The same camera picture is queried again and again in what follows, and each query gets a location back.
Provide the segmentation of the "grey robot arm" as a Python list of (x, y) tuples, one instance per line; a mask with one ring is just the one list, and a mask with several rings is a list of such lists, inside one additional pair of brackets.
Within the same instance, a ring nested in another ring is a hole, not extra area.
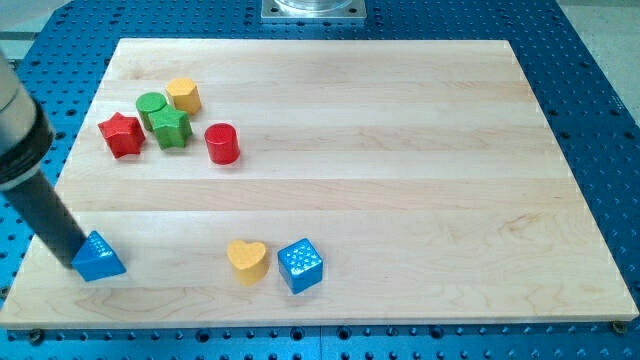
[(40, 169), (54, 140), (41, 105), (1, 58), (1, 193), (59, 263), (72, 260), (86, 240)]

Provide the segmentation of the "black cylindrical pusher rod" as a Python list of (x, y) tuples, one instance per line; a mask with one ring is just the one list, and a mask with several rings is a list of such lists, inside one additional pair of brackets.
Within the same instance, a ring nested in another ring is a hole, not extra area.
[(86, 236), (43, 172), (31, 169), (2, 183), (1, 192), (59, 263), (71, 268)]

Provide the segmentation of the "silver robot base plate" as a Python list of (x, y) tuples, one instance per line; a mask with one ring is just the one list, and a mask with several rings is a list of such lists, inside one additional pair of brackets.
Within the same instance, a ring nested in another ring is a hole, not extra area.
[(262, 0), (261, 18), (289, 19), (364, 19), (365, 0)]

